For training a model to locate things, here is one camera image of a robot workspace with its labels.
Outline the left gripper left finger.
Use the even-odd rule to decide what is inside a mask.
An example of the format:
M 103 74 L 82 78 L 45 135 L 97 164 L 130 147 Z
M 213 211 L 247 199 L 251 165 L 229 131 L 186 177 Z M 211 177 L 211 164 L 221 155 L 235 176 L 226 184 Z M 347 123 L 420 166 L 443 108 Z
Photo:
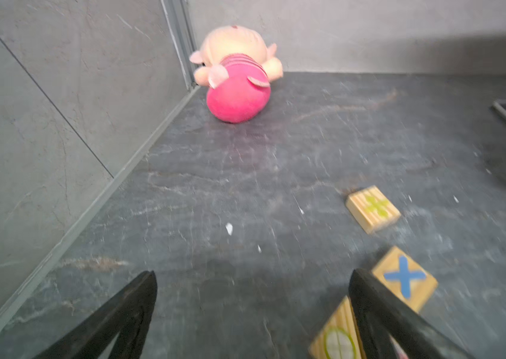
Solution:
M 37 358 L 139 358 L 157 300 L 157 278 L 144 271 Z

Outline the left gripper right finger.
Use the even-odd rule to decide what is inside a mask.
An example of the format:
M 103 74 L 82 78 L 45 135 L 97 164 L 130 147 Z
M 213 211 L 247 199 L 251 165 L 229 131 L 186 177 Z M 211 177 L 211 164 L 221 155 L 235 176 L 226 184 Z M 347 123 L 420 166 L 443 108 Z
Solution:
M 367 358 L 396 358 L 396 340 L 409 358 L 472 358 L 395 296 L 376 277 L 356 269 L 348 294 Z

